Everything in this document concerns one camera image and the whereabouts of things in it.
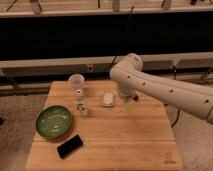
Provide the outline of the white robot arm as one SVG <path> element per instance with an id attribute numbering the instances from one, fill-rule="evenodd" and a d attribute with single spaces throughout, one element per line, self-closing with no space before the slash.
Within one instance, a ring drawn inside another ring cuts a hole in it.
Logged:
<path id="1" fill-rule="evenodd" d="M 173 105 L 213 125 L 213 88 L 153 76 L 142 72 L 143 60 L 128 54 L 110 70 L 121 98 L 127 100 L 136 91 Z"/>

